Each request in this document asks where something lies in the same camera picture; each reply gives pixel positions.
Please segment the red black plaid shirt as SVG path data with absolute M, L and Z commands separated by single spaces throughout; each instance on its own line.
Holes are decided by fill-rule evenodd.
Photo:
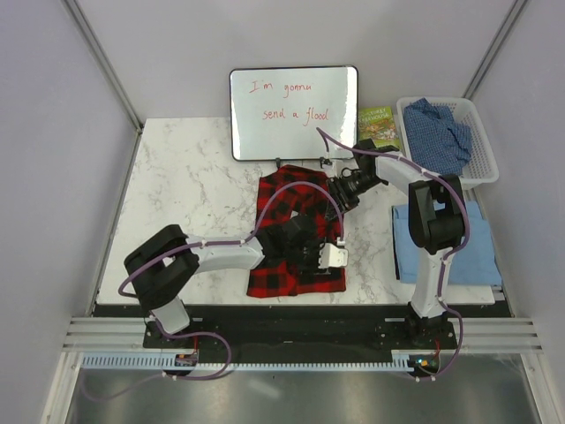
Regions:
M 312 292 L 343 292 L 345 271 L 330 268 L 326 275 L 292 274 L 286 252 L 307 241 L 335 242 L 343 235 L 335 209 L 324 193 L 328 176 L 322 171 L 284 165 L 261 177 L 257 195 L 257 236 L 267 236 L 266 256 L 250 271 L 247 295 L 254 298 L 297 296 Z

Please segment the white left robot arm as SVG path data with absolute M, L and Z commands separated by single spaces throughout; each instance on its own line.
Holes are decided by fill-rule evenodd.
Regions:
M 340 247 L 318 237 L 314 220 L 297 215 L 249 239 L 189 238 L 177 224 L 158 231 L 124 259 L 134 294 L 175 347 L 191 343 L 194 327 L 179 293 L 195 275 L 223 269 L 271 268 L 283 262 L 312 274 L 344 264 Z

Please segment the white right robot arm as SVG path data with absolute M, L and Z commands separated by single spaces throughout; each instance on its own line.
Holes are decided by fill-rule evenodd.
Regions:
M 350 148 L 357 167 L 328 180 L 341 214 L 353 210 L 359 197 L 379 184 L 408 196 L 408 229 L 419 248 L 418 277 L 410 307 L 417 316 L 404 325 L 406 341 L 425 347 L 436 337 L 431 321 L 447 311 L 442 291 L 448 284 L 452 257 L 469 242 L 471 226 L 460 178 L 441 175 L 415 164 L 399 151 L 378 149 L 370 140 Z

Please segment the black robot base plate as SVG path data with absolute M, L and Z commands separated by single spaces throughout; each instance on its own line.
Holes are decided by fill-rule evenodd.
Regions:
M 192 338 L 168 339 L 133 305 L 98 306 L 96 318 L 140 318 L 146 349 L 197 349 L 206 359 L 386 360 L 394 350 L 447 351 L 456 318 L 417 331 L 407 306 L 212 306 L 186 308 Z

